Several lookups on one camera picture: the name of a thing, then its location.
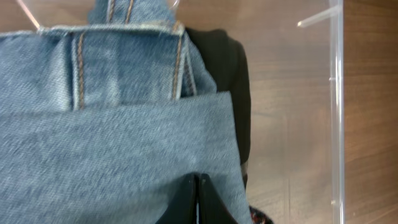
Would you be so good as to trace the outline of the blue denim jeans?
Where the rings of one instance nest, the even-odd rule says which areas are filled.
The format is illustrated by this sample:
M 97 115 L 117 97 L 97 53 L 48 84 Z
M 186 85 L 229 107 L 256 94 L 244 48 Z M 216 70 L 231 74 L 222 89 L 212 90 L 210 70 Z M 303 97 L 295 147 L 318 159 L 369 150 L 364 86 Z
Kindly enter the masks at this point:
M 251 223 L 231 95 L 166 1 L 97 1 L 86 26 L 1 34 L 1 222 L 156 223 L 208 174 Z

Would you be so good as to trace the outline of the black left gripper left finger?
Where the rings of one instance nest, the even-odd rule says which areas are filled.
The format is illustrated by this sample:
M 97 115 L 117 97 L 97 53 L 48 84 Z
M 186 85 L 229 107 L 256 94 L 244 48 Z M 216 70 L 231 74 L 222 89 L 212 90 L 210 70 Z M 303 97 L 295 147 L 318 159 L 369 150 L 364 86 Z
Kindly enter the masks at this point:
M 156 224 L 194 224 L 197 222 L 197 177 L 187 174 Z

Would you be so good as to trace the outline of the plaid flannel cloth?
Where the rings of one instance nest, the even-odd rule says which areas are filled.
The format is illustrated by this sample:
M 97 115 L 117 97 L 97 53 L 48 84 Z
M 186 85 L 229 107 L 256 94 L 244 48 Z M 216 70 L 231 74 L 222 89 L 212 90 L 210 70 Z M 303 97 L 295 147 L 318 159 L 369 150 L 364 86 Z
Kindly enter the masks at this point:
M 251 219 L 253 224 L 274 224 L 274 222 L 261 210 L 250 206 Z

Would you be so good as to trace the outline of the black garment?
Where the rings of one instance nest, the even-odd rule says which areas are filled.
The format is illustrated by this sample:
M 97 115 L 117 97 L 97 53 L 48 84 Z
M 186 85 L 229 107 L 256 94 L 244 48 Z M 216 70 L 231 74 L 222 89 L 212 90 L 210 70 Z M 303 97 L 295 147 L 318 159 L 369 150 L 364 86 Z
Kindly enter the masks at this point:
M 251 150 L 251 94 L 244 47 L 222 29 L 200 31 L 186 28 L 186 32 L 197 47 L 217 90 L 231 94 L 241 171 L 244 184 L 247 184 Z

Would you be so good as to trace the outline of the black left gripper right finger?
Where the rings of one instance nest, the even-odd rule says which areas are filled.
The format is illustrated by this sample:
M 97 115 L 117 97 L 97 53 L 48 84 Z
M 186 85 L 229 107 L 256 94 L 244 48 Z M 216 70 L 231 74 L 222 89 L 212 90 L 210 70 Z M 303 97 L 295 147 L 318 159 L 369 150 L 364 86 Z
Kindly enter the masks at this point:
M 200 224 L 238 224 L 218 195 L 208 174 L 198 178 L 198 203 Z

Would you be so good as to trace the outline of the clear plastic storage bin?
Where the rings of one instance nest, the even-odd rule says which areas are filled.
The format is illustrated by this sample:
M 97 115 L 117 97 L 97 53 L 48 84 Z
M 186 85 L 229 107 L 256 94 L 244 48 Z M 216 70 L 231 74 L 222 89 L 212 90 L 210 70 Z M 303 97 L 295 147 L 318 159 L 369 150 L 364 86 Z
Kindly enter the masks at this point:
M 86 26 L 96 2 L 20 5 L 35 32 Z M 185 31 L 222 29 L 244 47 L 251 94 L 251 150 L 244 184 L 249 207 L 274 223 L 342 223 L 343 3 L 166 2 Z

